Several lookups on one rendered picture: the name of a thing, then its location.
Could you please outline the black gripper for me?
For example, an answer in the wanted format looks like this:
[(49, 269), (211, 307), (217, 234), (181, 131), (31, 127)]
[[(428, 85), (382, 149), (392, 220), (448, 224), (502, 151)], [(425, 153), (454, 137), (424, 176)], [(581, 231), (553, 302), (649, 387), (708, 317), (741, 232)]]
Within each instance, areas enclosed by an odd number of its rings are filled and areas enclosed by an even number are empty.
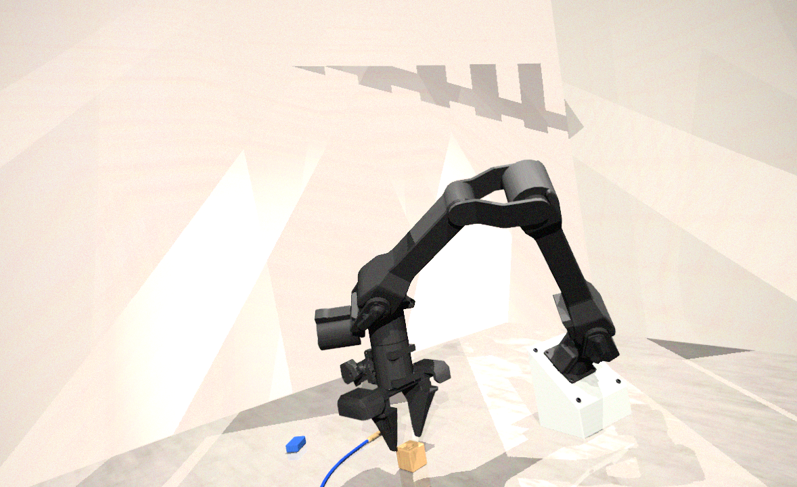
[[(450, 367), (444, 361), (423, 358), (412, 363), (411, 352), (416, 344), (409, 338), (394, 344), (373, 346), (367, 350), (373, 358), (375, 383), (379, 388), (373, 390), (357, 388), (339, 397), (337, 406), (339, 416), (367, 421), (373, 419), (391, 451), (396, 451), (396, 408), (390, 406), (390, 396), (402, 394), (407, 398), (412, 431), (420, 437), (424, 422), (439, 384), (451, 379)], [(390, 389), (390, 390), (389, 390)]]

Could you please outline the brown wooden block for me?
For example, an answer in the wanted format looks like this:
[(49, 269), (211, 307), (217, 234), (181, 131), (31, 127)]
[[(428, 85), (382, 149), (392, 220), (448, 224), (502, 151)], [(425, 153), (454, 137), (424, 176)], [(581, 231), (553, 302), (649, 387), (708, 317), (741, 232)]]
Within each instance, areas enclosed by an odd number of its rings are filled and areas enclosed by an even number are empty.
[(407, 441), (396, 448), (396, 461), (398, 467), (414, 472), (416, 469), (427, 465), (426, 450), (424, 444), (414, 441)]

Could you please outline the wooden stick with blue string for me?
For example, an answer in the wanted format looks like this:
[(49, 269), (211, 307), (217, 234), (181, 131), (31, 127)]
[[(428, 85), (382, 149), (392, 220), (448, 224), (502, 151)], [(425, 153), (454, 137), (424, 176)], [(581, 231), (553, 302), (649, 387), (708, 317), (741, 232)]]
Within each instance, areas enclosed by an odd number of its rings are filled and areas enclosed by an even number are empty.
[(339, 465), (340, 465), (340, 464), (341, 464), (343, 461), (345, 461), (345, 460), (347, 459), (347, 457), (351, 456), (351, 455), (352, 455), (352, 454), (353, 454), (353, 453), (354, 453), (356, 450), (358, 450), (359, 448), (361, 448), (362, 446), (364, 446), (365, 444), (367, 444), (367, 442), (371, 442), (371, 441), (375, 440), (375, 438), (379, 437), (380, 435), (381, 435), (381, 433), (380, 433), (380, 430), (379, 430), (378, 432), (375, 432), (373, 435), (371, 435), (371, 436), (367, 437), (367, 440), (366, 440), (366, 441), (364, 441), (363, 443), (361, 443), (361, 444), (360, 444), (358, 447), (356, 447), (355, 449), (353, 449), (353, 450), (349, 451), (349, 453), (347, 453), (347, 455), (346, 455), (345, 457), (343, 457), (343, 458), (342, 458), (342, 460), (338, 461), (338, 462), (337, 462), (337, 463), (336, 463), (336, 464), (335, 464), (335, 465), (332, 467), (332, 469), (331, 469), (331, 470), (328, 472), (328, 474), (325, 476), (325, 479), (324, 479), (324, 481), (323, 481), (323, 483), (321, 484), (321, 486), (320, 486), (320, 487), (324, 487), (324, 485), (325, 485), (325, 482), (326, 482), (326, 481), (327, 481), (327, 479), (330, 477), (330, 475), (333, 473), (333, 471), (334, 471), (334, 470), (335, 470), (335, 469), (336, 469), (336, 468), (337, 468), (337, 467), (338, 467), (338, 466), (339, 466)]

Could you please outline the blue block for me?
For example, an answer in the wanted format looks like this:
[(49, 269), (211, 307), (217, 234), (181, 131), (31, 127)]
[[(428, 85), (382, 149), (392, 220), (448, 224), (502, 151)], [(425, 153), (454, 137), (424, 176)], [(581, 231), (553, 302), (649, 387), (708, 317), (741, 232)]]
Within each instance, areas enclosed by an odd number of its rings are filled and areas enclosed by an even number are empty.
[(287, 453), (290, 453), (290, 451), (299, 451), (305, 443), (305, 436), (294, 436), (292, 440), (286, 444), (286, 451)]

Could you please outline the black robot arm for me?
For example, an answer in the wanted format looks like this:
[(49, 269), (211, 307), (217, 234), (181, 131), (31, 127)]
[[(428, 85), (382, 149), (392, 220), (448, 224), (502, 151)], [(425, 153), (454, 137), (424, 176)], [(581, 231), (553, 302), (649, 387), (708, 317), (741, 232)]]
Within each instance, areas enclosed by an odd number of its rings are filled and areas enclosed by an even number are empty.
[[(507, 202), (481, 198), (504, 190)], [(320, 350), (360, 346), (365, 330), (373, 346), (406, 340), (404, 309), (412, 279), (466, 225), (508, 229), (520, 226), (537, 242), (560, 291), (553, 295), (568, 330), (560, 344), (543, 352), (571, 384), (595, 373), (593, 363), (619, 356), (616, 330), (599, 291), (585, 281), (562, 230), (562, 210), (540, 160), (499, 164), (470, 179), (455, 180), (396, 246), (359, 269), (351, 305), (315, 309)]]

